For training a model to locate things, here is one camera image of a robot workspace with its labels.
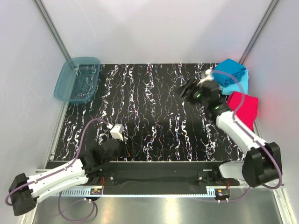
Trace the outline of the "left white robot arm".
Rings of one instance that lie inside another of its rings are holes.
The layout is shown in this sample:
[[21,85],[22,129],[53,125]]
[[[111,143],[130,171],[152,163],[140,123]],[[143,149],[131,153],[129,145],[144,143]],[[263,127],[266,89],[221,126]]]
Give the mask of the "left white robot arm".
[[130,152],[124,141],[109,138],[54,169],[32,176],[17,175],[8,189],[5,203],[12,207],[15,216],[24,215],[60,191],[87,183],[97,184],[104,164],[127,156]]

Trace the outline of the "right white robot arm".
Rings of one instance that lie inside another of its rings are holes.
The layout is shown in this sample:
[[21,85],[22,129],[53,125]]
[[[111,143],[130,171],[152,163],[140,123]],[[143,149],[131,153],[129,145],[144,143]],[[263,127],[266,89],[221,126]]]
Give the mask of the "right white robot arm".
[[223,185],[228,179],[245,181],[250,187],[268,187],[268,183],[277,180],[277,189],[282,184],[282,162],[280,147],[268,143],[253,133],[229,108],[220,96],[218,84],[211,79],[203,81],[189,79],[178,88],[181,99],[191,104],[200,104],[214,124],[225,132],[242,150],[243,161],[223,162],[212,173],[213,182]]

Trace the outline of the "blue t shirt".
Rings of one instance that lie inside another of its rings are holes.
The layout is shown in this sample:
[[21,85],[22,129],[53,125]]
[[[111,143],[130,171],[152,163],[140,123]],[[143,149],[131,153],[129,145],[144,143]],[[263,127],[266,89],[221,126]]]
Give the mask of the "blue t shirt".
[[232,59],[226,59],[219,63],[213,70],[214,80],[221,86],[239,82],[245,74],[246,67]]

